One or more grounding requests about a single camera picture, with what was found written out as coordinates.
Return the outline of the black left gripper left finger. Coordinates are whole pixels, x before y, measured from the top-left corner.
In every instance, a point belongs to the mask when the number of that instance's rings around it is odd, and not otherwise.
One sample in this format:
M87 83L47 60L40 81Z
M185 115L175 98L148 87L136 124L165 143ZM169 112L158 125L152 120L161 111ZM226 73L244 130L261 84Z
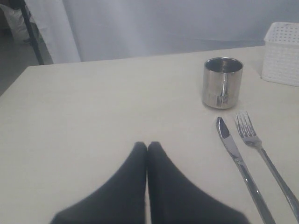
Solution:
M116 171L99 189L58 212L53 224L143 224L147 147L136 142Z

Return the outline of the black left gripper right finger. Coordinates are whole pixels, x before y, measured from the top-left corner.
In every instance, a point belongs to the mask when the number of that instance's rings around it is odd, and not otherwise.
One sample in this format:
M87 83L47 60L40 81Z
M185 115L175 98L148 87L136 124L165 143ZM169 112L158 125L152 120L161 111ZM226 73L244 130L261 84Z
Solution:
M236 211L188 180L159 142L148 147L147 171L153 224L236 223Z

